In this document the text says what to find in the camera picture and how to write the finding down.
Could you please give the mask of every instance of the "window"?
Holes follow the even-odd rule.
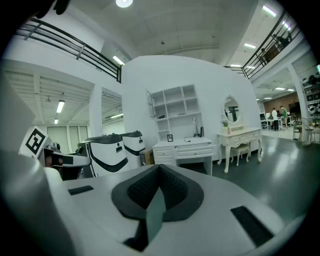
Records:
[[[69,126],[69,133],[72,152],[76,152],[79,143],[78,126]]]
[[[88,131],[86,126],[80,126],[80,139],[81,141],[88,138]]]
[[[48,127],[47,132],[53,143],[60,144],[60,151],[68,154],[67,127]]]

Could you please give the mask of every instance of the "wooden panel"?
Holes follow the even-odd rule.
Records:
[[[272,110],[275,108],[275,110],[279,110],[280,113],[282,113],[280,106],[283,106],[286,109],[286,111],[289,112],[289,104],[296,102],[299,102],[299,98],[298,94],[294,92],[289,95],[264,102],[264,110],[266,113],[271,114]]]

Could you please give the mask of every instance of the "white pillar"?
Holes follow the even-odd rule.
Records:
[[[102,133],[102,87],[95,84],[90,93],[89,125],[91,137]]]
[[[289,69],[290,75],[291,75],[292,80],[294,82],[296,93],[298,94],[300,110],[301,110],[301,118],[305,118],[305,119],[309,120],[307,98],[306,98],[305,90],[302,86],[302,83],[300,82],[300,78],[299,78],[294,66],[291,63],[288,64],[287,68]],[[305,128],[304,128],[304,125],[302,125],[302,138],[304,138],[304,134],[305,134]]]

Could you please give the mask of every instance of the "picture frame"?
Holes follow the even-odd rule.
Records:
[[[174,141],[174,136],[172,134],[168,134],[167,136],[168,142],[173,142]]]

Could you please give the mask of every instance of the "white wall shelf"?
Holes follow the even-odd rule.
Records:
[[[173,140],[192,137],[195,133],[193,118],[196,119],[200,131],[202,117],[193,84],[158,91],[151,95],[159,141],[167,141],[169,134],[173,135]]]
[[[168,119],[184,118],[184,117],[190,117],[190,116],[194,116],[194,115],[198,115],[198,114],[201,114],[201,112],[194,112],[194,113],[171,116]]]

